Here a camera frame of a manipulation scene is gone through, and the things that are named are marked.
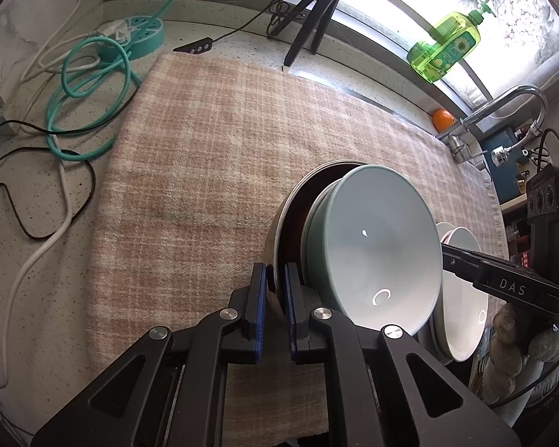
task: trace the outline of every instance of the black tripod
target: black tripod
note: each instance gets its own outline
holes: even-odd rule
[[[299,15],[315,0],[301,0],[298,5],[292,8],[284,17],[279,18],[278,24],[274,29],[269,32],[270,37],[277,37],[280,32],[286,28],[290,22],[298,18]],[[296,35],[290,50],[285,56],[284,65],[288,67],[292,65],[292,62],[298,56],[302,46],[309,38],[310,34],[316,27],[316,33],[313,38],[313,42],[310,45],[310,51],[314,54],[319,49],[320,41],[325,35],[329,22],[333,12],[335,11],[337,4],[340,0],[317,0],[310,14],[306,17],[304,23],[302,23],[302,28]]]

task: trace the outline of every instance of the plaid towel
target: plaid towel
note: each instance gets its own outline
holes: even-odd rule
[[[285,195],[334,159],[400,172],[435,221],[465,226],[484,252],[507,257],[492,185],[472,165],[454,164],[427,133],[275,70],[161,55],[128,111],[101,189],[87,323],[94,371],[154,325],[190,327],[225,307],[249,283]],[[322,366],[291,363],[287,334],[268,314],[261,364],[230,365],[224,445],[326,431],[325,402]]]

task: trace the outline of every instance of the white bowl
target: white bowl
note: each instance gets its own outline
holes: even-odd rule
[[[441,242],[443,242],[443,239],[449,235],[448,233],[455,228],[455,225],[452,225],[449,222],[439,222],[436,227]],[[444,354],[444,352],[441,351],[441,347],[439,346],[439,342],[437,340],[437,335],[435,334],[433,315],[431,315],[426,324],[419,329],[416,335],[416,339],[424,347],[424,349],[426,349],[442,364],[448,365],[453,361],[448,355]]]
[[[306,240],[307,274],[323,302],[355,324],[415,334],[439,295],[443,257],[433,217],[400,174],[364,165],[322,200]]]
[[[444,243],[480,252],[471,231],[457,227]],[[455,361],[472,356],[484,331],[489,295],[472,287],[470,282],[443,271],[443,285],[433,312],[436,340],[445,355]]]

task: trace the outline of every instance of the window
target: window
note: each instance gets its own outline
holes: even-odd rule
[[[486,90],[498,96],[519,83],[547,87],[559,75],[559,17],[548,0],[400,1],[340,0],[338,9],[407,51],[428,36],[418,16],[436,23],[451,11],[468,14],[487,3],[496,17],[485,15],[479,26],[481,42],[465,59]],[[486,100],[480,85],[460,65],[443,80],[471,108]]]

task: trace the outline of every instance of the green plastic bottle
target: green plastic bottle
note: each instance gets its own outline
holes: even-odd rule
[[[432,43],[419,41],[408,52],[412,68],[429,82],[441,79],[480,42],[478,25],[483,13],[493,13],[486,3],[468,15],[451,12],[445,16],[430,32]]]

